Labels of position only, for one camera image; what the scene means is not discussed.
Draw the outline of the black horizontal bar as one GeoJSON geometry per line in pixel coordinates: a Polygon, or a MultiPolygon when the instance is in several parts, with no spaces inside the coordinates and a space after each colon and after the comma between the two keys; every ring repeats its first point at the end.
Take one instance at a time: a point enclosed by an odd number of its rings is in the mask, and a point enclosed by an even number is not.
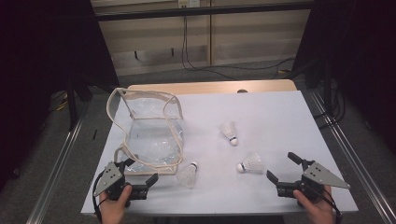
{"type": "Polygon", "coordinates": [[[158,19],[186,16],[206,16],[219,14],[271,12],[311,9],[315,6],[314,1],[294,3],[273,3],[261,5],[242,5],[225,7],[190,7],[177,9],[158,9],[149,11],[131,11],[120,13],[99,13],[94,16],[96,21],[123,21],[140,19],[158,19]]]}

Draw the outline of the white table sheet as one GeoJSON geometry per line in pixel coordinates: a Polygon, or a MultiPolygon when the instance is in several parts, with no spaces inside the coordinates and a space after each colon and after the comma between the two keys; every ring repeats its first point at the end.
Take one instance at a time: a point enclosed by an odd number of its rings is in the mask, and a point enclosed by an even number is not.
{"type": "Polygon", "coordinates": [[[178,99],[184,116],[183,162],[197,162],[195,185],[185,188],[174,176],[162,175],[146,200],[132,203],[131,214],[198,217],[301,212],[295,200],[277,196],[265,175],[237,171],[237,163],[253,153],[259,153],[265,168],[285,182],[302,175],[301,166],[288,158],[289,152],[339,172],[299,91],[181,94],[178,99]],[[230,121],[237,146],[219,129],[230,121]]]}

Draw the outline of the person's left hand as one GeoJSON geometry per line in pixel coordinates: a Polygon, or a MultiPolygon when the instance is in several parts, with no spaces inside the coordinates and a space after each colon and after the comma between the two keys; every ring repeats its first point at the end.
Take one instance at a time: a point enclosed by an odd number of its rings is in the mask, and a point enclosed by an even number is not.
{"type": "Polygon", "coordinates": [[[125,204],[129,201],[132,189],[126,186],[117,201],[109,200],[104,191],[99,195],[102,224],[124,224],[125,204]]]}

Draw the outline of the black curtain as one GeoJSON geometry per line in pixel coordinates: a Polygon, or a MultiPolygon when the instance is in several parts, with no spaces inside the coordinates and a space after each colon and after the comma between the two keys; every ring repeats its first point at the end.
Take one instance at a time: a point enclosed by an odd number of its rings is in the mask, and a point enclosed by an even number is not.
{"type": "Polygon", "coordinates": [[[326,66],[396,154],[396,0],[312,0],[293,68],[326,66]]]}
{"type": "Polygon", "coordinates": [[[39,136],[57,91],[88,101],[119,84],[92,0],[0,0],[0,191],[39,136]]]}

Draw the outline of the clear plastic bag beige trim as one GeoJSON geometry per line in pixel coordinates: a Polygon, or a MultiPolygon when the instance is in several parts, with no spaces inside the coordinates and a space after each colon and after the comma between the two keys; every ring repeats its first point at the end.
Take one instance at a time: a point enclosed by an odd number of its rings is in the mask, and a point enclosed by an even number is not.
{"type": "Polygon", "coordinates": [[[120,131],[114,161],[134,164],[127,175],[173,175],[183,160],[183,114],[178,98],[164,91],[116,88],[106,112],[120,131]]]}

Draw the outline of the black metal stand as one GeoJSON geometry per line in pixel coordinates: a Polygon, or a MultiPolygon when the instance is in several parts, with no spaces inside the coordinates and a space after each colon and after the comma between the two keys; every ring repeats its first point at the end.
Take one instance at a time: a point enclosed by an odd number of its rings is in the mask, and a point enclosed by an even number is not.
{"type": "Polygon", "coordinates": [[[72,131],[78,123],[76,96],[82,102],[89,102],[92,99],[87,78],[82,74],[69,75],[66,82],[66,93],[70,116],[69,130],[72,131]]]}

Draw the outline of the wall socket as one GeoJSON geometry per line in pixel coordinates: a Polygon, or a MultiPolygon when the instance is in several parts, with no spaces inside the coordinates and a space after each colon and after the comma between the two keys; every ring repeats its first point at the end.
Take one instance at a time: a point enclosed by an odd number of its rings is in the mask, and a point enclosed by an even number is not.
{"type": "Polygon", "coordinates": [[[200,0],[177,0],[179,8],[200,7],[200,0]]]}

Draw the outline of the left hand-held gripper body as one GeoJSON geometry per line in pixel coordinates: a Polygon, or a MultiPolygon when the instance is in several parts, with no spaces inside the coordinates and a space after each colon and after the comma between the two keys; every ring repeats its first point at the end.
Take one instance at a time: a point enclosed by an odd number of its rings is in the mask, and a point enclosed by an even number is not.
{"type": "MultiPolygon", "coordinates": [[[[123,189],[128,185],[124,174],[125,167],[124,161],[111,161],[105,166],[104,171],[96,177],[92,187],[92,202],[95,207],[98,207],[96,198],[103,191],[110,200],[117,201],[119,199],[123,189]]],[[[133,190],[126,206],[130,205],[130,201],[147,199],[149,187],[146,184],[132,185],[132,188],[133,190]]]]}

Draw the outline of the metal floor rail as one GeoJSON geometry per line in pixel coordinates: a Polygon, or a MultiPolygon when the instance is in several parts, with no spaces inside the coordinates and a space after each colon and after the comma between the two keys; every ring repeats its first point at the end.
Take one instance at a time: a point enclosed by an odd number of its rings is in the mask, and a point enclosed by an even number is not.
{"type": "Polygon", "coordinates": [[[335,137],[335,140],[345,154],[346,159],[361,182],[361,185],[364,187],[377,213],[381,216],[385,224],[396,224],[396,213],[391,208],[389,201],[386,199],[382,190],[368,173],[367,169],[354,150],[354,147],[348,141],[338,122],[332,118],[329,115],[329,112],[325,109],[324,100],[317,91],[313,91],[311,96],[318,110],[321,113],[324,113],[326,127],[331,130],[332,135],[335,137]]]}
{"type": "Polygon", "coordinates": [[[57,161],[55,162],[49,174],[49,178],[47,179],[44,188],[41,190],[39,197],[35,202],[35,206],[25,224],[42,224],[42,221],[50,206],[50,202],[64,172],[64,167],[67,163],[71,150],[78,138],[83,120],[84,118],[79,118],[75,126],[66,136],[57,161]]]}

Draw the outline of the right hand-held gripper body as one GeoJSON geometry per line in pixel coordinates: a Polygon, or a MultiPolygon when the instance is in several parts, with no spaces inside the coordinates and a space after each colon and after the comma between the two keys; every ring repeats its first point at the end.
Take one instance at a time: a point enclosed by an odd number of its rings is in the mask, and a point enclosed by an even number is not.
{"type": "Polygon", "coordinates": [[[299,190],[309,201],[321,198],[325,186],[349,189],[350,185],[316,161],[292,159],[303,168],[302,177],[293,183],[276,181],[278,197],[293,198],[293,192],[299,190]]]}

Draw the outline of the white shuttlecock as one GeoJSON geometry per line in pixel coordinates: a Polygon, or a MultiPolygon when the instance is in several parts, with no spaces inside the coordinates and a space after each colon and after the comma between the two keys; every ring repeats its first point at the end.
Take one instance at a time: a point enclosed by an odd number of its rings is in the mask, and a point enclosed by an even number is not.
{"type": "Polygon", "coordinates": [[[232,146],[238,145],[238,139],[233,121],[222,123],[219,129],[220,132],[228,139],[229,143],[232,146]]]}
{"type": "Polygon", "coordinates": [[[239,173],[258,173],[262,174],[264,171],[264,164],[258,153],[253,153],[249,157],[236,165],[239,173]]]}
{"type": "Polygon", "coordinates": [[[177,181],[184,187],[193,188],[197,173],[198,164],[196,161],[191,162],[182,171],[177,173],[177,181]]]}

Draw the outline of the person's right hand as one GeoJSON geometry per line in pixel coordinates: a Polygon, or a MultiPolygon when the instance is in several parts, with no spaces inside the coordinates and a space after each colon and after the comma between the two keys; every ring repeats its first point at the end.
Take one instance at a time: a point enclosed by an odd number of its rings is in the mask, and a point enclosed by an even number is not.
{"type": "Polygon", "coordinates": [[[334,224],[335,217],[332,206],[326,201],[319,200],[312,203],[297,189],[293,195],[306,210],[309,224],[334,224]]]}

